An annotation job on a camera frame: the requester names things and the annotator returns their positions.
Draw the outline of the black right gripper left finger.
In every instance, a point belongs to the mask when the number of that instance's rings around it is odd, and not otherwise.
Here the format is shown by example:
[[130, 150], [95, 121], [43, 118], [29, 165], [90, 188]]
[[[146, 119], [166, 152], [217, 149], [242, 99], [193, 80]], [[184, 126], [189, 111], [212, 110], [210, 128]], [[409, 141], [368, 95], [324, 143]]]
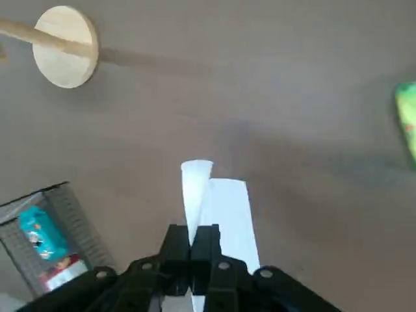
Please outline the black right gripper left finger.
[[133, 261], [121, 274], [96, 267], [20, 311], [162, 311], [166, 296], [187, 292], [189, 252], [187, 227], [171, 224], [157, 255]]

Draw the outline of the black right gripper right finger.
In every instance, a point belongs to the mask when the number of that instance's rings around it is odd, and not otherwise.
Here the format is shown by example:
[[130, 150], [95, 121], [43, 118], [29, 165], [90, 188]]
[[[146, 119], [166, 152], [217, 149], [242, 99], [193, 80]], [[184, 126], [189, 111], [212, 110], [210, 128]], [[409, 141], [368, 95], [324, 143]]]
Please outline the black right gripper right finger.
[[190, 289], [197, 311], [325, 311], [339, 308], [275, 266], [248, 272], [222, 254], [219, 225], [200, 226], [190, 249]]

